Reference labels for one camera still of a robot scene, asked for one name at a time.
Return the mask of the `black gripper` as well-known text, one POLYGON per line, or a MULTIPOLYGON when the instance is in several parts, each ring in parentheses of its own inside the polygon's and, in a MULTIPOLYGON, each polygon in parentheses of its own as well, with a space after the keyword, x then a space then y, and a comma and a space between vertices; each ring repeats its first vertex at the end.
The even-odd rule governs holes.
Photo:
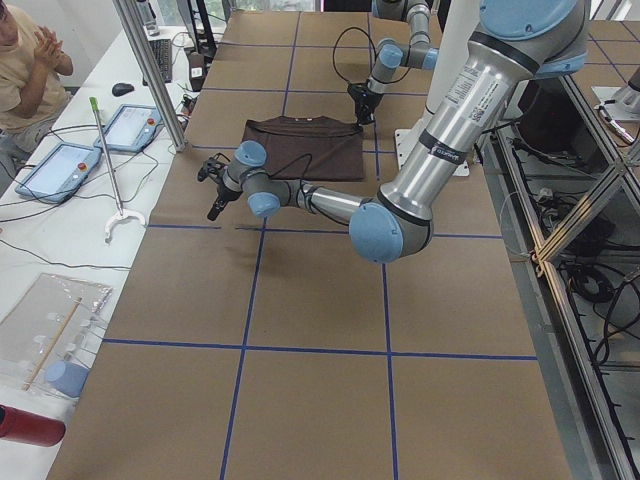
POLYGON ((372 124, 375 121, 375 110, 381 103, 383 95, 372 91, 366 83, 349 83, 347 93, 354 101, 356 123, 372 124))
POLYGON ((227 203, 236 201, 242 195, 240 176, 245 171, 245 165, 233 159, 225 163, 215 157, 209 157, 197 173, 197 181, 213 180, 217 185, 217 197, 213 202, 207 219, 216 221, 224 211, 227 203))

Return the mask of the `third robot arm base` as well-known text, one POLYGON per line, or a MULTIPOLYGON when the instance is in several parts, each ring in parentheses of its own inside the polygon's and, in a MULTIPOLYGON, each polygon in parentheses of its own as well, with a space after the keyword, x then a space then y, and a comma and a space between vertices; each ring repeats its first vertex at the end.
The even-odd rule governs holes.
POLYGON ((624 86, 594 86, 592 90, 605 104, 614 105, 630 114, 639 114, 639 69, 624 86))

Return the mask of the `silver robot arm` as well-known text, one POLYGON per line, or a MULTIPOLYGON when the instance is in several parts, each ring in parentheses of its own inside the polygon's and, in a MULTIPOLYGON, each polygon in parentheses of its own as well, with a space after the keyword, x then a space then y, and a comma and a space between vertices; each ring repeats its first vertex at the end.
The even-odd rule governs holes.
POLYGON ((439 50, 432 46, 429 35, 434 1, 402 0, 373 1, 371 13, 379 19, 404 22, 410 36, 402 44, 391 38, 382 39, 377 46, 374 63, 368 78, 362 83, 349 83, 347 93, 354 102, 356 123, 364 126, 375 120, 375 109, 380 104, 387 86, 399 67, 433 70, 439 50))
POLYGON ((207 162, 217 197, 208 218, 245 198, 253 214, 269 218, 284 207, 318 213, 347 226, 357 253, 389 263, 424 249, 432 237, 432 204, 503 102, 523 81, 579 70, 587 56, 586 1, 483 1, 470 34, 468 58, 396 177, 363 198, 302 179, 277 180, 265 168, 262 145, 248 140, 226 162, 207 162))

